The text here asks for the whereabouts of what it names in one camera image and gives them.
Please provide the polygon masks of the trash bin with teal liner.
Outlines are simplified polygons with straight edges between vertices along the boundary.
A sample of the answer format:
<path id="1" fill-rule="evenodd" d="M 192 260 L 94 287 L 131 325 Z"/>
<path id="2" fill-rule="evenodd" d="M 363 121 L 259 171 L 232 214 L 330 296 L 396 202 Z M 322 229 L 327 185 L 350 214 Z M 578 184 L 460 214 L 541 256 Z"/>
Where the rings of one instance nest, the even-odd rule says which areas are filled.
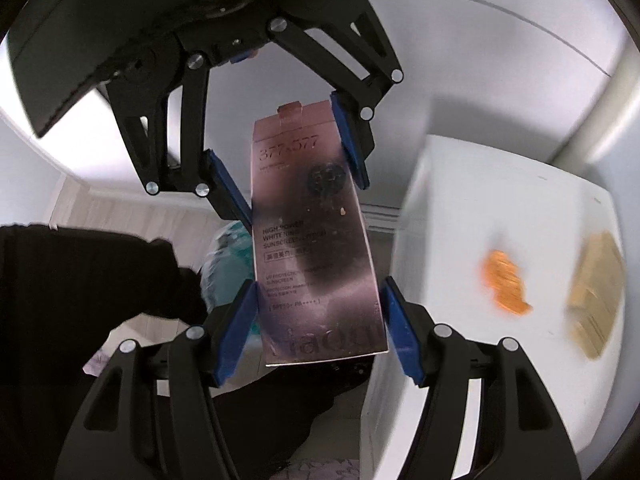
<path id="1" fill-rule="evenodd" d="M 254 280 L 253 241 L 241 222 L 222 228 L 200 270 L 207 312 L 231 304 L 246 280 Z"/>

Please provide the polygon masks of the gold box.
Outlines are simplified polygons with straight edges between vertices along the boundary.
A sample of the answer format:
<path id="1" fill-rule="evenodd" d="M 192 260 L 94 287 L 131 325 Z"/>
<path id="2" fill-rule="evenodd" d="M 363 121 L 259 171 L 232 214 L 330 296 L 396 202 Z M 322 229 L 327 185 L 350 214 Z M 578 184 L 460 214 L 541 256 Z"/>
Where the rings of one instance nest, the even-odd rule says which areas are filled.
<path id="1" fill-rule="evenodd" d="M 625 260 L 613 234 L 588 236 L 566 302 L 570 336 L 587 359 L 599 359 L 611 338 L 625 282 Z"/>

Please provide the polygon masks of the grey floral blanket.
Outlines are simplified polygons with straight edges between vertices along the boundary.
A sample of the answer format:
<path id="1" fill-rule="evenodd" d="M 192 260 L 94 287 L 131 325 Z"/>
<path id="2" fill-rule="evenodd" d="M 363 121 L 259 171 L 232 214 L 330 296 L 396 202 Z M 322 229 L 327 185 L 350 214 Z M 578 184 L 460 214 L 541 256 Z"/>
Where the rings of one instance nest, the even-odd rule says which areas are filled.
<path id="1" fill-rule="evenodd" d="M 271 480 L 359 480 L 360 461 L 356 458 L 298 460 L 286 465 Z"/>

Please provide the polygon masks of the pink cosmetic box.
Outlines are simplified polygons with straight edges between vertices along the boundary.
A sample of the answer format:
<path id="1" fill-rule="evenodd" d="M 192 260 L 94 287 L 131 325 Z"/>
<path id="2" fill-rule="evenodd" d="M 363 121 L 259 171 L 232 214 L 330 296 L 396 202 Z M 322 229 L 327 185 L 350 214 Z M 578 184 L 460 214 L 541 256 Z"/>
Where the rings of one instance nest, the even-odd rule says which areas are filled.
<path id="1" fill-rule="evenodd" d="M 329 102 L 259 119 L 252 237 L 268 366 L 388 349 L 366 226 Z"/>

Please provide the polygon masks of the white door frame trim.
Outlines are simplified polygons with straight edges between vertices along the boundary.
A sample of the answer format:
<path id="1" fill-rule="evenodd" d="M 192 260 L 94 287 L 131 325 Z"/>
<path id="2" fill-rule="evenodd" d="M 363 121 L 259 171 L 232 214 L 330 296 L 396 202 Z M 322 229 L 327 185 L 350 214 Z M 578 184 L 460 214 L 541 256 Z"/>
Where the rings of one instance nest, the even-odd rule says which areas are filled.
<path id="1" fill-rule="evenodd" d="M 550 164 L 571 174 L 583 174 L 612 151 L 638 115 L 639 50 L 628 39 L 597 101 Z"/>

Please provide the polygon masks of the white nightstand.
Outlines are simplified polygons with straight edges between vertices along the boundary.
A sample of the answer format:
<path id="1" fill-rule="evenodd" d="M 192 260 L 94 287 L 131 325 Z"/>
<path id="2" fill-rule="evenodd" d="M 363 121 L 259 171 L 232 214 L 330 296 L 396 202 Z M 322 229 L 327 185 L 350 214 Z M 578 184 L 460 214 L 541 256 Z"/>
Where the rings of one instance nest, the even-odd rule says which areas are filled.
<path id="1" fill-rule="evenodd" d="M 566 302 L 585 239 L 610 231 L 623 255 L 614 198 L 606 188 L 536 160 L 472 142 L 428 136 L 396 224 L 390 267 L 404 297 L 466 338 L 516 339 L 561 415 L 578 456 L 603 418 L 618 369 L 625 289 L 602 356 L 585 357 L 570 336 Z M 483 278 L 491 250 L 518 267 L 525 301 L 497 307 Z M 401 479 L 412 410 L 426 392 L 390 348 L 373 365 L 360 426 L 360 474 Z"/>

